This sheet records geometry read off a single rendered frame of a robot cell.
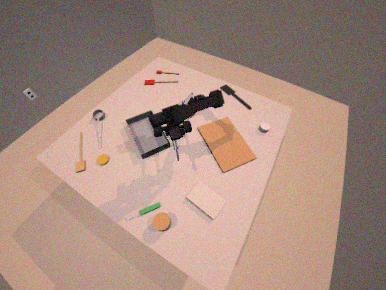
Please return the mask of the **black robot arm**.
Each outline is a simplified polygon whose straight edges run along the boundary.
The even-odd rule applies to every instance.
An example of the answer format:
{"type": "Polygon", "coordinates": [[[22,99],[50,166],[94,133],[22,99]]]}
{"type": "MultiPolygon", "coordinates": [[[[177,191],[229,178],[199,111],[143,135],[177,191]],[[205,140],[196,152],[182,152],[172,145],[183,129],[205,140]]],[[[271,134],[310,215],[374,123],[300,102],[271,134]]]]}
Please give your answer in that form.
{"type": "Polygon", "coordinates": [[[169,126],[167,132],[170,134],[172,141],[179,140],[185,135],[185,130],[181,129],[179,124],[188,119],[191,114],[201,111],[203,109],[214,107],[222,107],[225,103],[223,93],[219,90],[210,91],[209,96],[199,94],[190,98],[187,104],[175,104],[163,108],[161,112],[149,115],[149,122],[152,128],[164,125],[169,126]]]}

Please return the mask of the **grey roasting tin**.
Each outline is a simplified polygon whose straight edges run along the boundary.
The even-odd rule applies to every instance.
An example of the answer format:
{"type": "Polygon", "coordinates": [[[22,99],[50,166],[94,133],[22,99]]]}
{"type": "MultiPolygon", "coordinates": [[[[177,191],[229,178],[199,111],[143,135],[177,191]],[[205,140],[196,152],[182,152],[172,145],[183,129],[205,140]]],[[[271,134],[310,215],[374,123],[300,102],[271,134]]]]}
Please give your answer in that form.
{"type": "Polygon", "coordinates": [[[171,147],[164,131],[162,131],[162,136],[154,136],[154,130],[148,118],[152,114],[152,110],[149,110],[125,119],[142,159],[171,147]]]}

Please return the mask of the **light brown wooden board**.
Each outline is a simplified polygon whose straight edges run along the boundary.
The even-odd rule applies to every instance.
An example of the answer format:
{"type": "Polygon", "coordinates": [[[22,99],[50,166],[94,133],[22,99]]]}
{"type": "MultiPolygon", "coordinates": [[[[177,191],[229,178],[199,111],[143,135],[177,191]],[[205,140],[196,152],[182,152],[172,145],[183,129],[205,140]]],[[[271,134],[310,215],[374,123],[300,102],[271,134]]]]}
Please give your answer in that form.
{"type": "Polygon", "coordinates": [[[256,159],[228,117],[197,127],[223,173],[256,159]]]}

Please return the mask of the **grey cylinder with orange lid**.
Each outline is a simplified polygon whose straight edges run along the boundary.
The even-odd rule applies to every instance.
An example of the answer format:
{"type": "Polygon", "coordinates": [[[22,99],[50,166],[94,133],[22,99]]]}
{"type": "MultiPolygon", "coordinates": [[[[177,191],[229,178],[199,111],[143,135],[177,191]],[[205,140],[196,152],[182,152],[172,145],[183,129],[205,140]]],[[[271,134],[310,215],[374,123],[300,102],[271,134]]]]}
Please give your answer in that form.
{"type": "Polygon", "coordinates": [[[160,212],[154,217],[153,224],[159,231],[167,231],[171,225],[171,220],[166,213],[160,212]]]}

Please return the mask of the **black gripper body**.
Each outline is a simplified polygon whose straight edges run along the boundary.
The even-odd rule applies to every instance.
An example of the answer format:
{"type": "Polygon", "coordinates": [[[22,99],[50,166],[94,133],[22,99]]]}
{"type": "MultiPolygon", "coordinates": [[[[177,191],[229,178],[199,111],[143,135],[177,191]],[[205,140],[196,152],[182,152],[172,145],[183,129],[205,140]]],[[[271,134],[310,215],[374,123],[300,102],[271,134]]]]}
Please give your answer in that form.
{"type": "MultiPolygon", "coordinates": [[[[192,132],[192,127],[191,127],[190,121],[184,121],[184,122],[182,122],[182,124],[183,124],[183,125],[176,125],[176,126],[179,126],[181,129],[184,129],[184,130],[185,130],[185,133],[192,132]]],[[[165,131],[166,134],[169,134],[169,133],[167,132],[167,128],[168,128],[168,127],[169,127],[169,126],[167,125],[167,126],[162,126],[162,128],[161,128],[161,126],[158,126],[158,127],[156,127],[156,128],[153,128],[153,130],[154,130],[154,136],[155,136],[155,137],[160,137],[160,136],[162,136],[162,131],[165,131]]]]}

